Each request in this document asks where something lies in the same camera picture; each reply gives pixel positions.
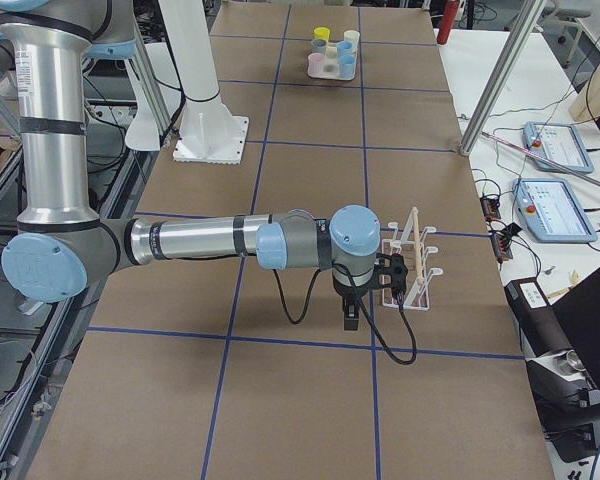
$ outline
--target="electronic device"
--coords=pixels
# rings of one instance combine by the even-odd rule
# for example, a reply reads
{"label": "electronic device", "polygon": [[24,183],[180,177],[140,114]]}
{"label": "electronic device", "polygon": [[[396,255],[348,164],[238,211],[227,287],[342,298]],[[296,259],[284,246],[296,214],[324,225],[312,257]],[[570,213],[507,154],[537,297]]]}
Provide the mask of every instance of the electronic device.
{"label": "electronic device", "polygon": [[535,278],[512,280],[504,293],[536,356],[571,348]]}
{"label": "electronic device", "polygon": [[553,305],[558,323],[600,388],[600,268]]}
{"label": "electronic device", "polygon": [[[527,122],[524,141],[529,150],[580,173],[593,172],[593,163],[574,125]],[[557,172],[554,167],[531,158],[538,169]]]}
{"label": "electronic device", "polygon": [[595,228],[566,180],[521,178],[514,183],[513,191],[518,211],[538,242],[597,240]]}

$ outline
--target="white mounting plate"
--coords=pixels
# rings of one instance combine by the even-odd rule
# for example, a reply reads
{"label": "white mounting plate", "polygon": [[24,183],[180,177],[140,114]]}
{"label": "white mounting plate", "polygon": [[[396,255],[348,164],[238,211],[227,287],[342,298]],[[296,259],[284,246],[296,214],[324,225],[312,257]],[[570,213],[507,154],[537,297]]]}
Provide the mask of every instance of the white mounting plate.
{"label": "white mounting plate", "polygon": [[241,133],[229,139],[221,149],[216,149],[209,155],[199,155],[194,153],[194,148],[188,145],[189,141],[195,142],[195,139],[181,138],[173,151],[173,159],[178,162],[206,162],[230,165],[240,163],[247,131],[249,130],[249,118],[233,117],[233,119],[240,125]]}

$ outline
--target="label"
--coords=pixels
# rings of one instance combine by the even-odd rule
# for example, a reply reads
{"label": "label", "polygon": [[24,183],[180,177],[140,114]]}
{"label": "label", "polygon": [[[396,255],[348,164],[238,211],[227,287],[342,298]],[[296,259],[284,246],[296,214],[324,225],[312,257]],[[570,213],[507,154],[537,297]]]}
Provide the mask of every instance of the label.
{"label": "label", "polygon": [[26,50],[15,52],[16,79],[18,81],[18,96],[31,97],[33,91],[33,60]]}
{"label": "label", "polygon": [[535,283],[521,283],[520,290],[524,295],[524,298],[527,299],[527,303],[531,308],[540,308],[546,307],[547,302],[542,298],[542,294],[540,290],[538,290],[538,286]]}

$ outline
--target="white holder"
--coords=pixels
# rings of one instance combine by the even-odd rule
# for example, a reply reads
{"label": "white holder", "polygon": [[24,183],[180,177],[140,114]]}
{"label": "white holder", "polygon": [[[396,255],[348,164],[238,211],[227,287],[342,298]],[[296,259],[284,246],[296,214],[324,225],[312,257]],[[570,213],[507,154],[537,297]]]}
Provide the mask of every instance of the white holder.
{"label": "white holder", "polygon": [[[420,230],[418,224],[418,209],[413,207],[407,218],[402,234],[398,238],[400,228],[398,222],[388,225],[393,229],[393,237],[382,240],[382,253],[391,255],[405,252],[413,252],[413,264],[415,267],[415,280],[407,292],[404,300],[404,308],[410,310],[429,310],[429,285],[433,277],[442,275],[441,268],[428,268],[427,260],[432,253],[438,253],[438,247],[426,246],[425,241],[430,233],[435,233],[436,227],[427,226]],[[398,308],[398,302],[391,296],[391,290],[382,290],[382,306]]]}
{"label": "white holder", "polygon": [[160,0],[182,89],[187,97],[174,160],[238,164],[249,119],[222,103],[200,0]]}
{"label": "white holder", "polygon": [[240,163],[248,128],[249,119],[231,115],[220,97],[202,104],[187,100],[173,159]]}

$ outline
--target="ur robot arm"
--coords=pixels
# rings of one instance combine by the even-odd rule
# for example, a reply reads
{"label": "ur robot arm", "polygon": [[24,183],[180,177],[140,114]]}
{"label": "ur robot arm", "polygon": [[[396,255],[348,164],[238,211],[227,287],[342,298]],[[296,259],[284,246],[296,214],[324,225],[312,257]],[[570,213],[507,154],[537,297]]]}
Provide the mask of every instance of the ur robot arm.
{"label": "ur robot arm", "polygon": [[404,295],[404,261],[377,253],[379,221],[365,207],[342,208],[331,221],[303,211],[156,223],[100,219],[88,203],[81,61],[86,52],[132,55],[132,1],[0,0],[0,9],[14,50],[27,179],[20,233],[4,249],[2,268],[24,295],[56,302],[152,260],[226,255],[255,255],[266,269],[332,269],[348,329],[357,328],[359,301],[369,290]]}

